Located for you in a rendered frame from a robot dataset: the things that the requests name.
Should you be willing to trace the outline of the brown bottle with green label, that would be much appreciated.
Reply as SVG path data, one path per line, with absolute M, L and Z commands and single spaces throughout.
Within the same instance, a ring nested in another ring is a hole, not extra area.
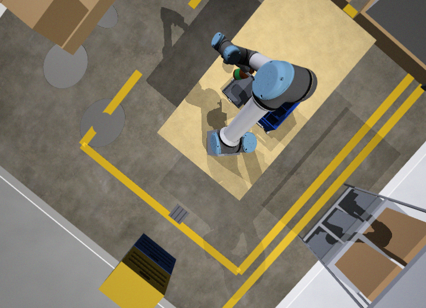
M 253 69 L 250 69 L 250 71 L 249 71 L 250 74 L 253 74 L 254 72 L 255 71 Z M 243 71 L 240 68 L 238 68 L 238 69 L 234 70 L 233 77 L 234 77 L 235 80 L 241 80 L 241 79 L 246 79 L 249 76 L 247 74 L 243 73 Z

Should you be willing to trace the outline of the blue plastic crate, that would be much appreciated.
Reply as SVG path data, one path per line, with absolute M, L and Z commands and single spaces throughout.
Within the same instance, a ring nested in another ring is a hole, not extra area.
M 277 110 L 267 112 L 258 122 L 266 131 L 276 130 L 299 104 L 284 102 Z

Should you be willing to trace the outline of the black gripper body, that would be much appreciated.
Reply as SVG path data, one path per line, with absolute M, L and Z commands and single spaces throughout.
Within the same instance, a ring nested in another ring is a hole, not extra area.
M 222 56 L 221 56 L 222 57 Z M 223 58 L 223 57 L 222 57 Z M 225 61 L 225 59 L 223 58 L 223 62 L 225 63 L 225 64 L 229 64 L 229 63 L 227 63 L 226 61 Z M 239 67 L 244 73 L 247 73 L 247 72 L 249 72 L 250 71 L 250 67 L 248 67 L 248 66 L 244 66 L 244 65 L 240 65 L 240 64 L 235 64 L 237 67 Z

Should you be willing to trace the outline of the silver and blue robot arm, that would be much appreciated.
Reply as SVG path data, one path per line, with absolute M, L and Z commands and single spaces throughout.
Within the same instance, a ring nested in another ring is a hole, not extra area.
M 234 45 L 220 32 L 215 34 L 211 45 L 230 65 L 240 64 L 256 71 L 252 97 L 228 126 L 212 133 L 211 149 L 215 154 L 251 153 L 257 139 L 247 131 L 284 102 L 299 103 L 310 98 L 316 90 L 317 77 L 310 69 Z

